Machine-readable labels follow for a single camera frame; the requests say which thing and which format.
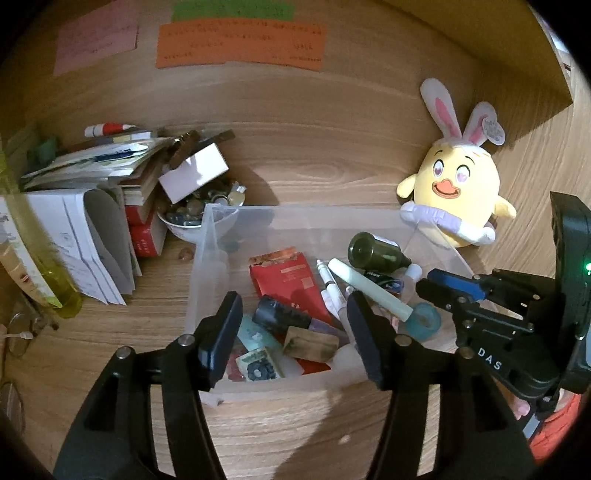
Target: plush toy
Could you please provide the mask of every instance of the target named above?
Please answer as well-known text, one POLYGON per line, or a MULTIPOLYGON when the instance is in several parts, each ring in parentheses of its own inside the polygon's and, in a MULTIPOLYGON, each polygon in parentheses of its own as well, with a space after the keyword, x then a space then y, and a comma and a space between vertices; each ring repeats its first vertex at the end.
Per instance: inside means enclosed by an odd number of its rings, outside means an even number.
POLYGON ((495 109, 487 102, 477 104, 462 135, 452 98, 439 80, 425 80, 421 96, 443 138, 433 144, 418 173, 398 185, 399 197, 409 198, 414 191, 414 201, 402 206, 402 217, 434 222, 454 247, 491 244, 491 215, 517 215, 513 205, 499 197, 499 173, 480 147, 487 139, 496 145, 505 140, 495 109))

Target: pink sticky note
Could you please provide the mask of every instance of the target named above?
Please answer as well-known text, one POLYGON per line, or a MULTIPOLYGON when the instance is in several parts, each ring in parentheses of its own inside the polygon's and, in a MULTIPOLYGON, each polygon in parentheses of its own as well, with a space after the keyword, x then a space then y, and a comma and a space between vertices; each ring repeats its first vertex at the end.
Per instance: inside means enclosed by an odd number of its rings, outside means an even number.
POLYGON ((115 0, 60 28, 53 76, 133 50, 138 13, 130 0, 115 0))

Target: white box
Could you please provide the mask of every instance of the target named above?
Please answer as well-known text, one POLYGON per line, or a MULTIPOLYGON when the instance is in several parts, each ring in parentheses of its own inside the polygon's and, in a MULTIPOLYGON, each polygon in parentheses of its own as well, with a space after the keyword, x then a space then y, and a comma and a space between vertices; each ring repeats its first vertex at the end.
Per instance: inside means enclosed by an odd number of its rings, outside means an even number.
POLYGON ((214 143, 162 175, 159 181, 170 201, 177 203, 227 171, 228 165, 214 143))

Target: plush eye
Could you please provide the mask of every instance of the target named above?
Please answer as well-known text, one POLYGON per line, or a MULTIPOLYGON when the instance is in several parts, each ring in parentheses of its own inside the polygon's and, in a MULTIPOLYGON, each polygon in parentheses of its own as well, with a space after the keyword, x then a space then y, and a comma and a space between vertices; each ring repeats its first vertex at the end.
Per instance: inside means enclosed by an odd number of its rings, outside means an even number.
POLYGON ((470 178, 470 169, 465 165, 460 165, 456 170, 456 181, 458 183, 465 183, 470 178))
POLYGON ((433 166, 433 175, 435 175, 437 178, 439 178, 442 173, 443 173, 443 162, 441 160, 437 160, 435 162, 435 165, 433 166))

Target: green sticky note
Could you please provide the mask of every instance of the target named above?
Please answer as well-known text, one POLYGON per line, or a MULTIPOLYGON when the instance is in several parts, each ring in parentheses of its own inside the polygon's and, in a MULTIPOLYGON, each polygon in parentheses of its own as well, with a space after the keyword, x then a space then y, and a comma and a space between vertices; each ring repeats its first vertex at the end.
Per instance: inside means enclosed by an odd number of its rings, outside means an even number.
POLYGON ((293 20, 296 6, 277 0, 186 0, 173 6, 173 22, 195 18, 271 18, 293 20))

